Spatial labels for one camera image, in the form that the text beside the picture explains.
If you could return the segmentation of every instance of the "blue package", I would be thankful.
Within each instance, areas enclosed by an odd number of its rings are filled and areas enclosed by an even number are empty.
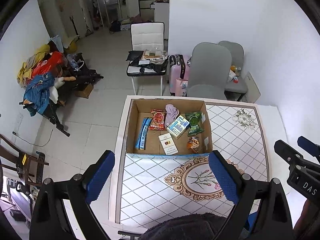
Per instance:
[[[148,132],[148,127],[151,124],[152,117],[145,117],[142,121],[142,126],[140,129],[139,137],[137,139],[135,149],[136,150],[144,150],[145,149],[145,142]]]

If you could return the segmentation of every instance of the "patterned tablecloth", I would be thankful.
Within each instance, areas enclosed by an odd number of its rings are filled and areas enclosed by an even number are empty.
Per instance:
[[[208,105],[213,149],[232,163],[240,173],[256,180],[268,180],[266,146],[260,120],[251,108]],[[244,128],[232,120],[240,109],[257,123]],[[258,208],[259,200],[251,212]],[[208,158],[157,160],[125,157],[121,193],[120,223],[150,228],[171,218],[210,212],[228,216],[228,201],[208,165]]]

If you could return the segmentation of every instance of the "chair seat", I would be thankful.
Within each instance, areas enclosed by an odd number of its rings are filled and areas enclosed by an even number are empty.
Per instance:
[[[164,71],[161,71],[160,74],[158,74],[152,69],[145,68],[144,73],[140,74],[140,67],[133,67],[128,65],[128,68],[127,68],[127,76],[129,77],[163,76],[165,75],[165,73],[166,73],[166,69]]]
[[[227,82],[224,90],[234,93],[245,94],[248,91],[247,84],[245,83],[242,77],[239,76],[237,78],[238,83],[234,83],[233,80],[231,80],[230,82]]]
[[[227,100],[223,89],[211,85],[195,85],[187,88],[187,96]]]

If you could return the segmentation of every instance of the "green snack bag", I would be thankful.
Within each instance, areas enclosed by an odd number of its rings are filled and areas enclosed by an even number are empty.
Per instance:
[[[194,136],[194,135],[204,131],[199,126],[200,118],[201,118],[201,112],[193,112],[193,113],[186,114],[186,119],[190,123],[190,130],[188,132],[188,136]]]

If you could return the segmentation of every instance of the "screw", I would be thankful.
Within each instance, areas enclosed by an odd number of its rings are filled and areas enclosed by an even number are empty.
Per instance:
[[[79,174],[79,173],[73,176],[73,179],[74,179],[74,180],[79,180],[79,179],[81,179],[81,178],[82,178],[82,175]]]
[[[249,174],[246,174],[246,173],[242,175],[242,178],[243,178],[244,180],[250,180],[250,179],[251,179],[250,175],[249,175]]]
[[[43,183],[46,184],[46,185],[49,184],[50,182],[51,182],[51,179],[50,179],[50,178],[46,178],[46,179],[43,181]]]
[[[280,180],[278,178],[273,178],[272,180],[275,184],[280,184]]]

